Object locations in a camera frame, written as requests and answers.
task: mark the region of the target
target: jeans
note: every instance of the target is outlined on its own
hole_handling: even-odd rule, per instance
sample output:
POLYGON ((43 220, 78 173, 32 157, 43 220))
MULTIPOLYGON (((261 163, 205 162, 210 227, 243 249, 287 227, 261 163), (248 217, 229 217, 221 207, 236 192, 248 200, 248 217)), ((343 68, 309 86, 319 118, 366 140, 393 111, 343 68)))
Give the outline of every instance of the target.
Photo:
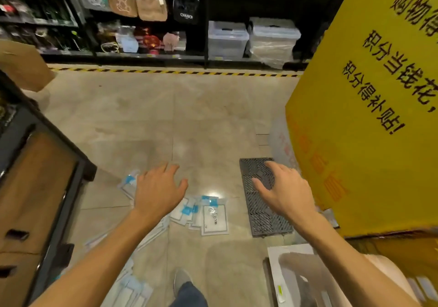
POLYGON ((208 304, 202 293, 191 282, 186 282, 169 307, 208 307, 208 304))

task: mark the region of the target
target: white lid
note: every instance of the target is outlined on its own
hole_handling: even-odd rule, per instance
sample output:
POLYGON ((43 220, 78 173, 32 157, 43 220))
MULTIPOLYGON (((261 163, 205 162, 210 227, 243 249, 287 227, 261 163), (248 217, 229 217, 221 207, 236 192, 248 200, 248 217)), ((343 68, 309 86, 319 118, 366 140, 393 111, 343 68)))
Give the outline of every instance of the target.
POLYGON ((209 21, 210 39, 238 39, 249 40, 248 31, 244 23, 209 21))
POLYGON ((301 33, 292 20, 252 17, 252 33, 255 36, 297 40, 301 33))

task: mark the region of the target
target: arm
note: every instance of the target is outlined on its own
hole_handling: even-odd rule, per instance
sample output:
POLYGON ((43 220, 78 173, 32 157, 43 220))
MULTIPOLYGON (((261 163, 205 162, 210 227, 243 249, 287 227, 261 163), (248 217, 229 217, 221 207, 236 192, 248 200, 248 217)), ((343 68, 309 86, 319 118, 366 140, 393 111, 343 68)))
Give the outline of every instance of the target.
POLYGON ((178 170, 167 164, 137 177, 135 206, 83 260, 54 282, 31 307, 98 307, 137 245, 183 199, 186 179, 177 188, 178 170))
POLYGON ((285 216, 295 230, 316 249, 343 293, 354 307, 419 307, 402 288, 350 246, 319 214, 312 191, 295 169, 266 162, 275 176, 267 190, 253 178, 255 188, 277 213, 285 216))

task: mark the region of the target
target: plastic storage box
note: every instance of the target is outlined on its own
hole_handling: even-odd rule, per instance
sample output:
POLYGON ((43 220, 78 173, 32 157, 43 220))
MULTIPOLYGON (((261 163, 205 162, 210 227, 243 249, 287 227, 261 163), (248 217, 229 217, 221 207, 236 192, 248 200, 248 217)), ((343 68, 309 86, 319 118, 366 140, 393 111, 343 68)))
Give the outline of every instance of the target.
POLYGON ((275 68, 292 61, 292 49, 301 33, 292 20, 250 18, 251 57, 275 68))
POLYGON ((244 23, 209 21, 209 58, 242 58, 248 40, 244 23))

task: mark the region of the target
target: forearm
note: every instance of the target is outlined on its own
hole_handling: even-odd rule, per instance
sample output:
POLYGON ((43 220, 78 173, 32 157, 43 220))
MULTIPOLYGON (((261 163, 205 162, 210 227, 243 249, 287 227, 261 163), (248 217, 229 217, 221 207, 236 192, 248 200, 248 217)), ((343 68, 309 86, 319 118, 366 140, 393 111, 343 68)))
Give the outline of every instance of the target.
POLYGON ((129 215, 83 260, 54 282, 31 307, 98 307, 135 248, 155 226, 129 215))
POLYGON ((320 214, 299 229, 354 307, 419 307, 403 289, 348 244, 320 214))

